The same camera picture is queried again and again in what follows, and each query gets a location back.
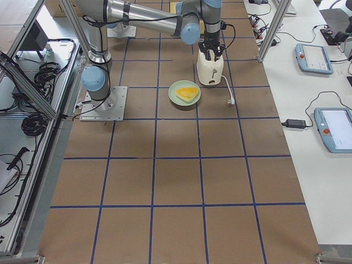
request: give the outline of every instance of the metal shelf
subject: metal shelf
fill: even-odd
[[[53,49],[53,53],[50,53],[50,56],[46,54],[42,61],[44,62],[58,62],[60,65],[65,66],[68,62],[70,53],[71,60],[69,62],[67,70],[60,76],[57,80],[54,97],[51,103],[52,108],[58,112],[62,103],[67,87],[70,84],[72,75],[74,74],[76,67],[76,58],[79,54],[79,44],[75,39],[76,47],[73,49],[73,44],[71,42],[50,42]],[[32,59],[33,61],[40,61],[36,52],[19,52],[18,55],[22,58]],[[24,60],[22,58],[16,59],[16,62],[20,65],[21,69],[24,70],[25,74],[30,78],[34,79],[34,75],[38,71],[39,64],[31,62],[29,60]],[[6,107],[8,102],[12,103],[13,99],[11,98],[11,92],[14,88],[13,83],[7,77],[3,78],[3,81],[0,82],[0,89],[2,89],[2,94],[0,96],[0,108]],[[31,163],[34,149],[35,149],[35,138],[26,136],[21,130],[21,123],[23,119],[28,116],[28,113],[23,113],[18,109],[14,109],[7,113],[0,114],[0,154],[17,154],[21,147],[27,147],[30,152],[26,152],[23,155],[23,162],[25,164],[22,178],[25,173],[28,171],[29,164]],[[0,243],[0,256],[9,256],[13,253],[16,246],[16,239],[18,236],[19,229],[24,218],[30,197],[36,179],[41,169],[41,163],[48,147],[49,140],[52,136],[54,126],[56,124],[56,119],[51,119],[49,121],[48,127],[41,141],[36,157],[34,158],[34,165],[31,171],[31,175],[27,182],[24,194],[20,200],[20,205],[16,212],[14,218],[4,227],[0,227],[0,235],[4,237],[3,241]],[[0,160],[4,162],[9,162],[13,157],[0,157]],[[11,190],[9,193],[6,193],[3,196],[0,196],[0,220],[7,218],[8,213],[13,211],[15,204],[17,202],[17,197],[22,181],[19,181],[16,187]]]

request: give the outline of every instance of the power adapter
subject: power adapter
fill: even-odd
[[[281,125],[287,128],[299,128],[299,129],[304,129],[308,127],[306,125],[305,120],[298,120],[298,119],[287,119],[285,122],[281,123]]]

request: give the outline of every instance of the robotic arm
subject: robotic arm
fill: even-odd
[[[176,6],[176,16],[120,0],[77,0],[76,3],[88,17],[91,26],[89,31],[91,52],[98,57],[107,50],[105,25],[114,22],[165,32],[175,37],[181,37],[186,44],[192,45],[200,39],[199,20],[203,19],[205,35],[204,41],[199,43],[201,52],[210,61],[212,59],[209,50],[212,50],[215,54],[213,60],[216,61],[224,50],[223,45],[219,43],[219,33],[222,27],[222,0],[180,2]],[[94,54],[90,54],[90,59],[102,62]]]
[[[112,65],[107,45],[107,25],[123,23],[181,37],[184,43],[192,45],[200,40],[199,21],[205,24],[204,40],[199,42],[197,70],[201,83],[215,85],[221,80],[223,70],[222,52],[219,42],[222,0],[188,0],[176,6],[177,14],[144,7],[121,0],[76,0],[79,9],[85,13],[89,24],[91,66],[82,73],[86,87],[96,111],[114,107],[117,99],[109,88],[109,74]]]

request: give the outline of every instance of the green plate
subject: green plate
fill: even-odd
[[[185,87],[198,88],[199,93],[196,95],[196,97],[193,98],[192,101],[185,102],[185,101],[181,100],[180,98],[178,98],[176,96],[176,91],[178,89],[180,89],[180,88],[185,88]],[[199,100],[199,98],[200,98],[200,88],[199,88],[199,86],[197,84],[195,84],[192,81],[187,81],[187,80],[177,81],[177,82],[174,82],[169,88],[169,98],[176,105],[179,105],[179,106],[191,106],[191,105],[193,105],[194,103],[196,103]]]

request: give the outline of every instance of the plug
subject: plug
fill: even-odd
[[[298,119],[286,119],[286,121],[282,122],[281,125],[287,128],[299,128],[299,129],[304,129],[308,127],[306,125],[305,120],[298,120]]]
[[[273,42],[271,43],[271,46],[274,47],[274,46],[276,46],[276,44],[277,44],[277,41],[275,39],[273,39]]]
[[[235,104],[235,98],[233,98],[233,96],[231,96],[231,99],[227,100],[227,103],[229,105],[234,105]]]

